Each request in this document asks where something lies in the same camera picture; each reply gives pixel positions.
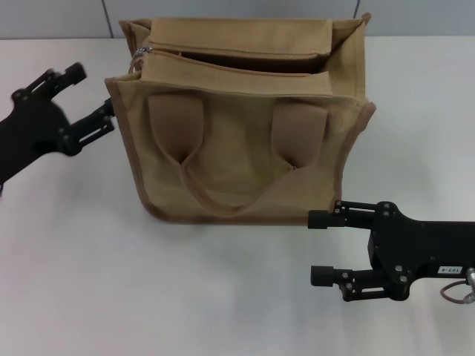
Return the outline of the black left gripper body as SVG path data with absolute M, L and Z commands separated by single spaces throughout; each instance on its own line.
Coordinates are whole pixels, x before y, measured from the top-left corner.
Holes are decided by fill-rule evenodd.
M 73 135 L 63 110 L 48 99 L 13 94 L 1 121 L 1 184 L 49 153 L 73 156 Z

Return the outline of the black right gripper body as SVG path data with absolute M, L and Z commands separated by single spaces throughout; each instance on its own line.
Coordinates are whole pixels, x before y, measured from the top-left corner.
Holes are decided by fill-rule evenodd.
M 370 264 L 385 273 L 391 300 L 406 300 L 422 278 L 459 278 L 474 287 L 473 222 L 415 220 L 379 202 L 370 242 Z

